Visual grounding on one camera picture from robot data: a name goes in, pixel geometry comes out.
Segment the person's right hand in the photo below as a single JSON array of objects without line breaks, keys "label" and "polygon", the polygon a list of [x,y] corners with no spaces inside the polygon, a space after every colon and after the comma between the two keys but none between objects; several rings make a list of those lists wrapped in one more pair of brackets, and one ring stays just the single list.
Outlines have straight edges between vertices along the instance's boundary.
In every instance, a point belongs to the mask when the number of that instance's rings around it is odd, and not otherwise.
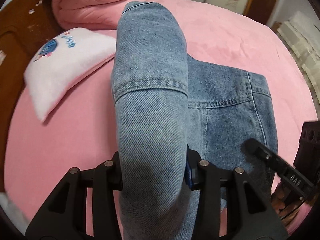
[{"label": "person's right hand", "polygon": [[285,193],[283,190],[282,183],[279,183],[271,195],[271,205],[278,214],[280,218],[284,217],[282,223],[285,226],[289,226],[289,224],[295,219],[299,212],[300,201],[292,203],[290,205],[286,205],[284,203]]}]

